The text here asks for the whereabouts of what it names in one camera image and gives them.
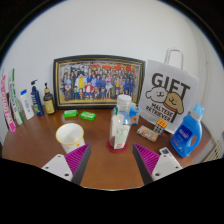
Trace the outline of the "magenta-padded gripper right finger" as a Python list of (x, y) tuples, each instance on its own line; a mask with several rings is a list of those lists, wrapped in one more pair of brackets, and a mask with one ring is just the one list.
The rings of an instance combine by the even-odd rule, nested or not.
[(182, 169), (167, 147), (161, 148), (159, 154), (157, 154), (146, 147), (134, 143), (132, 153), (145, 185)]

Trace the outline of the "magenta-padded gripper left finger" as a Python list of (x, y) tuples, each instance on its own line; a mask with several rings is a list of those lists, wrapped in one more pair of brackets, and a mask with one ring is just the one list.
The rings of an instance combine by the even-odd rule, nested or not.
[(80, 185), (90, 155), (91, 144), (88, 143), (66, 155), (57, 154), (42, 169)]

